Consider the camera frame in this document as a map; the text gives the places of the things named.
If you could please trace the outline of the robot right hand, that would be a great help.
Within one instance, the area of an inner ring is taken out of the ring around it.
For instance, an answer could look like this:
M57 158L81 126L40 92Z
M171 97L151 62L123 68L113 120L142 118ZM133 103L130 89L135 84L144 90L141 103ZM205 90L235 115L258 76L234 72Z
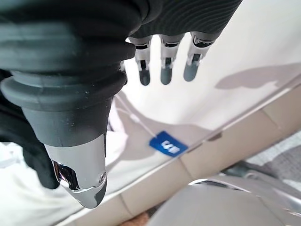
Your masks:
M58 182L83 207L96 208L107 186L106 130L112 99L135 58L150 82L153 35L161 39L161 81L168 84L184 34L192 40L184 78L240 5L238 0L3 0L0 89L19 106L45 146Z

